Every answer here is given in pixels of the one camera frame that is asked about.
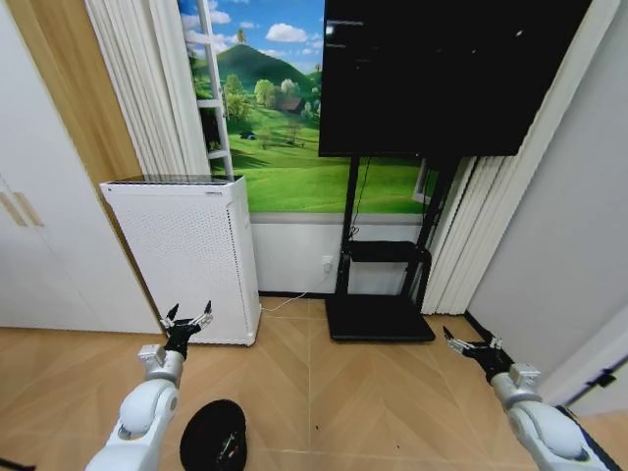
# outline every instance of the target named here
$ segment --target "white ladder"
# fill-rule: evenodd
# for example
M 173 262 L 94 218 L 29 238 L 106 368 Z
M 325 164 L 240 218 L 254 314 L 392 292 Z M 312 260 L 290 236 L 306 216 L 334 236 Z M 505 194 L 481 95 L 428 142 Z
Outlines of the white ladder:
M 232 163 L 232 151 L 229 147 L 229 135 L 227 134 L 226 103 L 223 95 L 223 88 L 220 85 L 220 75 L 218 74 L 218 64 L 216 54 L 212 47 L 212 23 L 209 16 L 209 5 L 207 0 L 196 0 L 198 6 L 198 18 L 200 19 L 201 35 L 186 37 L 185 41 L 204 46 L 207 56 L 207 69 L 209 69 L 209 79 L 212 85 L 211 100 L 196 100 L 198 108 L 210 108 L 216 114 L 216 124 L 218 126 L 218 137 L 220 138 L 220 150 L 207 152 L 209 167 L 211 169 L 212 160 L 223 159 L 225 173 L 232 177 L 234 175 L 234 164 Z

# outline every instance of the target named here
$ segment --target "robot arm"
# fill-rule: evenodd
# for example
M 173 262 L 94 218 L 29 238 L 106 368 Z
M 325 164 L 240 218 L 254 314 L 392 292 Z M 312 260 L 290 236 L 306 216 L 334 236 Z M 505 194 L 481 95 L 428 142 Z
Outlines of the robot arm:
M 175 321 L 177 304 L 162 320 L 165 346 L 145 345 L 137 355 L 145 381 L 123 401 L 120 418 L 105 446 L 87 464 L 87 471 L 156 471 L 166 427 L 179 403 L 179 384 L 189 338 L 212 321 L 211 301 L 194 319 Z
M 455 339 L 444 328 L 447 344 L 475 359 L 508 416 L 517 440 L 530 452 L 541 471 L 608 471 L 587 444 L 576 423 L 536 393 L 541 372 L 514 363 L 501 349 L 501 340 L 468 342 Z

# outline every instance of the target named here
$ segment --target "cloud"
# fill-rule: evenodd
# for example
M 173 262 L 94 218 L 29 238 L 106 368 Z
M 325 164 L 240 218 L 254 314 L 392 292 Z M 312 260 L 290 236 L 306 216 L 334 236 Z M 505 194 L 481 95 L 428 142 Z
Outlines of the cloud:
M 259 52 L 271 57 L 282 57 L 286 55 L 284 51 L 278 51 L 276 49 L 260 49 Z
M 181 15 L 181 22 L 183 24 L 183 29 L 195 29 L 200 27 L 200 18 L 198 15 Z
M 229 49 L 230 46 L 237 44 L 237 34 L 232 36 L 214 34 L 212 36 L 212 44 L 214 45 L 214 49 L 218 52 L 223 52 L 225 49 Z
M 219 12 L 217 10 L 210 11 L 209 18 L 211 19 L 212 23 L 216 25 L 225 25 L 232 20 L 232 17 L 229 16 L 229 13 Z
M 185 41 L 191 42 L 194 44 L 207 44 L 207 36 L 205 34 L 201 34 L 198 31 L 194 31 L 193 29 L 188 29 L 183 33 L 185 36 Z
M 208 37 L 205 34 L 189 30 L 185 32 L 185 41 L 196 44 L 207 44 Z M 213 34 L 211 36 L 211 41 L 212 46 L 214 46 L 214 49 L 216 51 L 223 52 L 225 49 L 229 49 L 230 46 L 237 43 L 237 34 L 234 34 L 233 36 L 227 36 L 225 34 Z M 198 50 L 202 50 L 198 49 L 199 46 L 197 46 L 196 44 L 187 45 L 187 48 L 192 50 L 195 55 L 197 55 L 196 52 Z
M 300 27 L 276 23 L 268 29 L 266 39 L 277 42 L 305 42 L 307 34 Z
M 229 13 L 216 10 L 218 8 L 218 2 L 216 0 L 209 0 L 207 5 L 209 7 L 209 19 L 213 24 L 225 25 L 231 22 L 232 17 L 229 16 Z
M 185 47 L 188 51 L 192 53 L 192 55 L 198 59 L 204 59 L 205 56 L 205 48 L 199 46 L 197 44 L 186 44 Z

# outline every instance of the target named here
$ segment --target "wardrobe door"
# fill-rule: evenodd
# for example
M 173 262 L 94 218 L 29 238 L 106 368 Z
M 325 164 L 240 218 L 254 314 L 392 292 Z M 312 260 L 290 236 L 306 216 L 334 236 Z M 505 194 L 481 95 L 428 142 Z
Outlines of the wardrobe door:
M 84 166 L 4 4 L 0 4 L 0 174 L 89 309 L 67 329 L 159 333 Z
M 0 326 L 101 326 L 59 260 L 0 179 Z

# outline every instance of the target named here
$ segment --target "cabinet handle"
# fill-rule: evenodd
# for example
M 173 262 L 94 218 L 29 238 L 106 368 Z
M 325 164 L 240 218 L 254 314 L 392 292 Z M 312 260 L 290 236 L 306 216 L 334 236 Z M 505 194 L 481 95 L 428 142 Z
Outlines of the cabinet handle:
M 16 195 L 16 199 L 18 200 L 18 203 L 22 207 L 23 211 L 30 218 L 32 224 L 34 226 L 39 226 L 43 228 L 43 223 L 41 222 L 41 219 L 39 219 L 39 215 L 35 211 L 35 208 L 30 205 L 30 201 L 28 201 L 26 196 L 19 191 L 14 191 L 14 194 Z
M 13 203 L 9 199 L 9 196 L 4 194 L 3 191 L 0 191 L 0 203 L 2 203 L 4 209 L 7 210 L 7 213 L 9 213 L 9 215 L 13 218 L 18 226 L 26 225 L 25 220 L 22 218 L 16 207 L 13 205 Z

